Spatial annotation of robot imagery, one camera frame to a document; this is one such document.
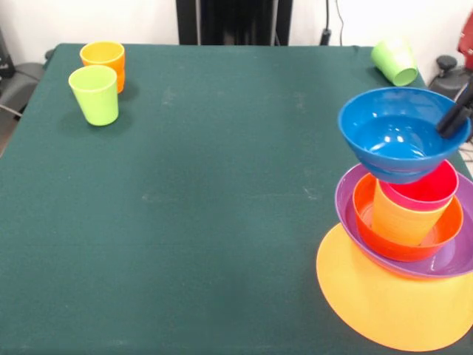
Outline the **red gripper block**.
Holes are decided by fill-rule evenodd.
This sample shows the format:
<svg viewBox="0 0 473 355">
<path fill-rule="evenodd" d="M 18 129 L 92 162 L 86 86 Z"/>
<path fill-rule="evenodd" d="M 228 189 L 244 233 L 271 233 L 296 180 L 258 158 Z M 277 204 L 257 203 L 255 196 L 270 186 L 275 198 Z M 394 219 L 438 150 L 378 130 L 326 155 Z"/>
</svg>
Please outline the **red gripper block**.
<svg viewBox="0 0 473 355">
<path fill-rule="evenodd" d="M 465 58 L 465 68 L 473 67 L 473 12 L 463 26 L 457 51 Z M 446 138 L 463 137 L 472 138 L 472 120 L 469 117 L 472 111 L 472 83 L 465 85 L 455 100 L 455 104 L 442 117 L 436 126 L 440 135 Z"/>
</svg>

